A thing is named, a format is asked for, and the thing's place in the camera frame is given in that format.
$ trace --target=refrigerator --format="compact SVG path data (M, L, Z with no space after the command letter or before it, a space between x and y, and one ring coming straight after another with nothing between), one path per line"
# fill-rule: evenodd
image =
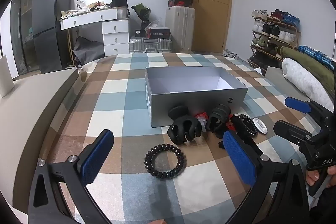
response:
M70 63L67 31L61 31L61 11L70 0L33 0L33 38L41 73L63 70Z

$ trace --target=white desk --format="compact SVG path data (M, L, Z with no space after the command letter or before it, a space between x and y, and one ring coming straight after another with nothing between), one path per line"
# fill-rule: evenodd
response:
M60 21L61 30L68 30L70 40L70 28L81 25L101 22L104 40L105 56L129 53L129 22L127 7L107 8L73 15Z

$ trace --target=green blanket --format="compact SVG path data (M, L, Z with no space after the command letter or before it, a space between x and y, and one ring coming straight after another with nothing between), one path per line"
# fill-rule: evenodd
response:
M335 98L335 79L330 70L310 56L291 48L281 47L280 53L283 58L288 57L298 62L324 86L332 98Z

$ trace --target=white sneaker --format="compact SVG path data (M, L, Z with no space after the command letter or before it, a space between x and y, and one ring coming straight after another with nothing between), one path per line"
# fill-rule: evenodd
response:
M262 24L259 26L257 32L258 32L258 33L262 33L262 32L263 32L263 27L264 27L264 24L262 23Z
M286 36L286 32L280 31L279 40L284 41L285 40L285 36Z
M259 10L253 10L252 11L252 16L253 17L259 17Z
M260 10L259 11L259 16L258 17L260 17L262 19L267 19L267 16L268 16L267 10Z
M284 42L286 42L287 44L292 44L293 41L294 41L293 34L286 32Z
M257 32L257 31L258 31L258 28L259 28L259 26L258 26L258 22L255 21L252 30L253 30L254 32Z

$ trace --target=white round disc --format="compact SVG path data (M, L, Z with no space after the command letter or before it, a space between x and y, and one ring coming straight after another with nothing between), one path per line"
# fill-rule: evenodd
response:
M253 119L254 125L256 126L256 128L262 133L262 134L266 134L267 133L267 127L265 126L265 124L258 118L254 118Z

